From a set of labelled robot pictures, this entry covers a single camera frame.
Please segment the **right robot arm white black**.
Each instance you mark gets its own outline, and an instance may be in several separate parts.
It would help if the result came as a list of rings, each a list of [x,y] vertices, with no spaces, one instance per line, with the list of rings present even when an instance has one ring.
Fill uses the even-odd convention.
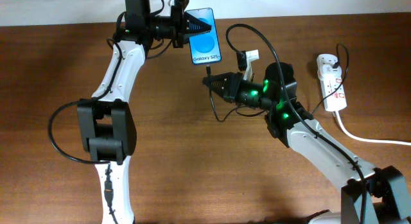
[[[202,83],[226,102],[265,110],[272,137],[308,159],[339,191],[340,211],[320,211],[301,223],[410,223],[404,176],[394,166],[377,168],[330,136],[297,101],[292,65],[270,64],[263,83],[232,72],[208,74]]]

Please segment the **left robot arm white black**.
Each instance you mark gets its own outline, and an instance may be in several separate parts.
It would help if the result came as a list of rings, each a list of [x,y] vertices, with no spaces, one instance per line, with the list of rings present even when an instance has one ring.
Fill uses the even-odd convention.
[[[134,223],[128,170],[137,131],[128,104],[137,74],[155,40],[182,48],[188,39],[208,33],[210,25],[188,14],[189,0],[174,0],[169,16],[151,11],[150,0],[125,0],[109,44],[112,59],[91,99],[80,100],[78,121],[84,150],[97,170],[103,223]]]

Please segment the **blue Galaxy smartphone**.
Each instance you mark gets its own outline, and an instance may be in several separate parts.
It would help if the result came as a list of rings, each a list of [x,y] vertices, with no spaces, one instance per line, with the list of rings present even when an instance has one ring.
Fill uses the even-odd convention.
[[[189,38],[191,59],[194,65],[206,65],[222,60],[214,13],[211,8],[188,10],[188,14],[211,26],[211,31]]]

